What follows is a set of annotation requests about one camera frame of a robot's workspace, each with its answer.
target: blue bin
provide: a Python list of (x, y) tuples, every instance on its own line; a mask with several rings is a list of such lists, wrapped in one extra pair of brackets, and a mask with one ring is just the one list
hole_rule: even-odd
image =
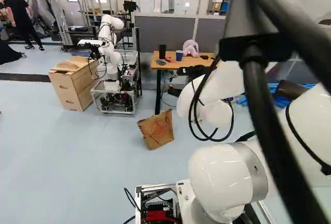
[(228, 7), (229, 7), (229, 3), (222, 3), (221, 10), (227, 11)]

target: cardboard box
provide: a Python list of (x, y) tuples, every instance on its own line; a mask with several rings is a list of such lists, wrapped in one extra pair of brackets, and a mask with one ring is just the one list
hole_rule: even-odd
[(98, 61), (76, 56), (51, 69), (49, 77), (63, 108), (84, 111), (93, 102), (90, 90), (95, 80), (92, 74), (98, 65)]
[(137, 124), (149, 150), (156, 149), (174, 140), (171, 109), (140, 120)]
[(221, 10), (221, 5), (222, 5), (222, 2), (214, 2), (214, 3), (212, 3), (211, 10), (219, 11), (219, 10)]

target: pink stuffed toy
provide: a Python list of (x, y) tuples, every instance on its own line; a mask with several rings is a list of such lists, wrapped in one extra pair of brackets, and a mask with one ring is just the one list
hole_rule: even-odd
[(194, 40), (186, 40), (183, 45), (183, 56), (191, 54), (193, 57), (199, 57), (199, 46)]

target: black table leg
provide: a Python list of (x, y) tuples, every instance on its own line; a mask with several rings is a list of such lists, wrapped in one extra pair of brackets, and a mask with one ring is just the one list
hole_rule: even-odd
[(160, 113), (161, 105), (161, 70), (157, 70), (155, 114)]

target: man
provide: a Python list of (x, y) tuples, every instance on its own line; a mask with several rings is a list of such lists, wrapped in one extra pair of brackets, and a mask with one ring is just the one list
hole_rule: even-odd
[(23, 39), (27, 43), (25, 49), (34, 49), (30, 41), (29, 35), (31, 34), (34, 40), (39, 45), (41, 51), (45, 50), (42, 46), (41, 40), (38, 37), (35, 29), (33, 28), (32, 21), (32, 9), (26, 3), (25, 0), (4, 0), (5, 8), (8, 11), (8, 17), (11, 21), (12, 26), (16, 27), (18, 32), (22, 35)]

